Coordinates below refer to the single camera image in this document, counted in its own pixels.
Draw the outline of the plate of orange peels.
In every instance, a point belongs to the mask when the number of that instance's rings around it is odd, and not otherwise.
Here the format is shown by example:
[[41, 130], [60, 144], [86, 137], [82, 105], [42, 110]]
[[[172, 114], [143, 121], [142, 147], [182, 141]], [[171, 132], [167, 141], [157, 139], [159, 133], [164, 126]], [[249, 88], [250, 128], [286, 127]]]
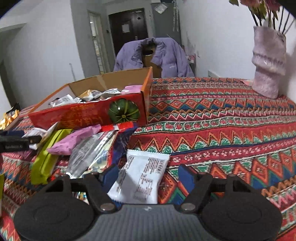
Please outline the plate of orange peels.
[[5, 128], [7, 128], [14, 120], [17, 119], [17, 117], [19, 116], [19, 110], [13, 110], [10, 111], [9, 113], [5, 113], [3, 118], [1, 119], [0, 122], [0, 130], [4, 130]]

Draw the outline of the purple puffer jacket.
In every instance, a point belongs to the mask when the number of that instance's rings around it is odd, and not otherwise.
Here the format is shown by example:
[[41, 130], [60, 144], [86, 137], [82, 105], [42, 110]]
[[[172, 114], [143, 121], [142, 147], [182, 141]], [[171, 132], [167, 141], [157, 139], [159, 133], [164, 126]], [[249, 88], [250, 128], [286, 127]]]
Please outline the purple puffer jacket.
[[125, 43], [116, 56], [113, 70], [143, 68], [142, 51], [149, 44], [156, 46], [151, 63], [162, 69], [162, 78], [194, 77], [184, 50], [172, 38], [146, 38]]

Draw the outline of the pink packet in box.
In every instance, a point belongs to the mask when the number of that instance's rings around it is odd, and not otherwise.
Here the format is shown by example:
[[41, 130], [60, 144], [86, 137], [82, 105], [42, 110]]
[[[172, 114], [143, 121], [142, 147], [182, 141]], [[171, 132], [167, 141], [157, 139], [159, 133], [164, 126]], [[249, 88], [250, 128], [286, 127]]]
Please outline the pink packet in box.
[[142, 85], [128, 85], [123, 90], [121, 90], [121, 94], [140, 93], [141, 89]]

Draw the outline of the red patterned tablecloth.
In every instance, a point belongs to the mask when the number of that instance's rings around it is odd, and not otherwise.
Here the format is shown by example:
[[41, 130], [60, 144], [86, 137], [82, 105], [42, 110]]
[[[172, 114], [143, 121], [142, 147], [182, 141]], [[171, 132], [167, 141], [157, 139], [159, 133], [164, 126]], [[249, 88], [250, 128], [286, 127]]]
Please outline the red patterned tablecloth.
[[236, 174], [281, 210], [279, 240], [295, 240], [295, 103], [238, 79], [166, 78], [152, 84], [148, 124], [129, 148], [170, 154], [159, 201], [183, 199], [180, 164]]

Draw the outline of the white snack packet back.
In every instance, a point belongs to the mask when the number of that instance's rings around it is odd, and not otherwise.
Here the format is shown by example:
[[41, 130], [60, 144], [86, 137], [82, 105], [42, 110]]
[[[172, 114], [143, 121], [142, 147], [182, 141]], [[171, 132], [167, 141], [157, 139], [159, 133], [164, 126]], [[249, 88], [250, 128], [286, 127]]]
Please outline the white snack packet back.
[[108, 196], [123, 204], [157, 204], [158, 188], [169, 162], [169, 154], [128, 150]]

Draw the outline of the wooden chair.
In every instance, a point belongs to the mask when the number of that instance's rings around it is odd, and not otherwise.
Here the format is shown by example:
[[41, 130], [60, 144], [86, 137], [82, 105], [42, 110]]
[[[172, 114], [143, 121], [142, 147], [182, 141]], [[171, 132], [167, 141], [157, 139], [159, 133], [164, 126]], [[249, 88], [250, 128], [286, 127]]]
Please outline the wooden chair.
[[153, 77], [161, 78], [162, 68], [154, 63], [152, 59], [156, 50], [156, 44], [150, 43], [142, 47], [142, 62], [143, 67], [152, 67]]

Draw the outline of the silver foil snack packet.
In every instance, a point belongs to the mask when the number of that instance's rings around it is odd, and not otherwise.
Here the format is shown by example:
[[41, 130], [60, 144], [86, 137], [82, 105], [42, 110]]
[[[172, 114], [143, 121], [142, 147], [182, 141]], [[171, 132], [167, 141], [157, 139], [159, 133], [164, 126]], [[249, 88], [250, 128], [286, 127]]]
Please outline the silver foil snack packet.
[[70, 155], [66, 174], [70, 178], [79, 178], [93, 162], [97, 161], [103, 147], [107, 144], [116, 131], [100, 132], [82, 140]]

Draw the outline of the dark entrance door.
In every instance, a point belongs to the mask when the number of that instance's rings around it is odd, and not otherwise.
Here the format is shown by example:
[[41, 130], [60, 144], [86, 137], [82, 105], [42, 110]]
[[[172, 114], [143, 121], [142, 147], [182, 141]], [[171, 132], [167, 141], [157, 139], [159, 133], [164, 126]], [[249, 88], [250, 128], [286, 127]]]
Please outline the dark entrance door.
[[144, 8], [109, 15], [115, 55], [125, 43], [148, 37]]

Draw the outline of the dried pink roses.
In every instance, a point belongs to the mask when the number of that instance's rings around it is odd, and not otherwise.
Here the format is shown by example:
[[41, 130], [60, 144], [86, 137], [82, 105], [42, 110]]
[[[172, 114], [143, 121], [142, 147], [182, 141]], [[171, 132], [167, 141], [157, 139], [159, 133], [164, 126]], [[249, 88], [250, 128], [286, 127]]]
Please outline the dried pink roses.
[[229, 0], [228, 2], [233, 6], [246, 6], [257, 27], [262, 27], [265, 21], [267, 27], [286, 35], [295, 24], [295, 17], [276, 1]]

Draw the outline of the pink snack packet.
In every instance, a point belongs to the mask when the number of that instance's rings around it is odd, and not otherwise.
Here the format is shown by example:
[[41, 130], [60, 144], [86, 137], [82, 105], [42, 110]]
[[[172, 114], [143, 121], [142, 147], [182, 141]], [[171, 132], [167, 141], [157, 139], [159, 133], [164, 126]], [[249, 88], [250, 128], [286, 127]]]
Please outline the pink snack packet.
[[89, 126], [79, 129], [67, 135], [62, 140], [47, 148], [47, 152], [52, 155], [70, 156], [74, 148], [84, 139], [97, 134], [101, 130], [101, 125]]

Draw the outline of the red cardboard snack box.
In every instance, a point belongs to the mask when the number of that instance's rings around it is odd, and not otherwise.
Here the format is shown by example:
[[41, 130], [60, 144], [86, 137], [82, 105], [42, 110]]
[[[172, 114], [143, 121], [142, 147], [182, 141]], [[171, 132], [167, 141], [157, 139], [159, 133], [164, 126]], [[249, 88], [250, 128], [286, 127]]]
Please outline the red cardboard snack box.
[[[35, 127], [48, 129], [59, 122], [62, 128], [81, 129], [88, 126], [135, 122], [146, 126], [152, 86], [152, 68], [140, 68], [96, 75], [67, 83], [38, 103], [28, 114]], [[128, 85], [142, 85], [140, 93], [121, 94]], [[51, 108], [50, 102], [70, 95], [78, 97], [87, 90], [104, 92], [118, 89], [120, 94], [99, 100], [71, 103]]]

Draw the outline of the pink textured vase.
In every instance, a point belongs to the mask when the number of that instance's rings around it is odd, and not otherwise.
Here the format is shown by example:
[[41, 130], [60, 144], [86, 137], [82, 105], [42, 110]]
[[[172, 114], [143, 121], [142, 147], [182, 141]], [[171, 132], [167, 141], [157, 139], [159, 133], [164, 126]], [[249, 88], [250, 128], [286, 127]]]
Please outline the pink textured vase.
[[270, 27], [255, 26], [253, 29], [255, 74], [252, 89], [262, 96], [276, 99], [280, 80], [286, 73], [286, 37]]

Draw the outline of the green snack bar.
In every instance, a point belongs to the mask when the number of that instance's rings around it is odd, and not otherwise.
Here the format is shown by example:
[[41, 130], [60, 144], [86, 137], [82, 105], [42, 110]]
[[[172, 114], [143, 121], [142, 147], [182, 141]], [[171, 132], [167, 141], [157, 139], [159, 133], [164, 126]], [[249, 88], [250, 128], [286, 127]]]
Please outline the green snack bar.
[[50, 154], [47, 149], [72, 133], [72, 129], [54, 131], [39, 151], [31, 168], [31, 184], [45, 185], [52, 175], [58, 161], [58, 155]]

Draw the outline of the grey refrigerator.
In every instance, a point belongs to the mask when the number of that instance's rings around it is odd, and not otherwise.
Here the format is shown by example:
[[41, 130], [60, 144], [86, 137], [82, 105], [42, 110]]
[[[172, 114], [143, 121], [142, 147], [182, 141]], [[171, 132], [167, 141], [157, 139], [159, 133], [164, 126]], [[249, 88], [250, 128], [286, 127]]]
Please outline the grey refrigerator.
[[182, 44], [179, 10], [177, 1], [158, 1], [151, 3], [156, 38], [172, 38]]

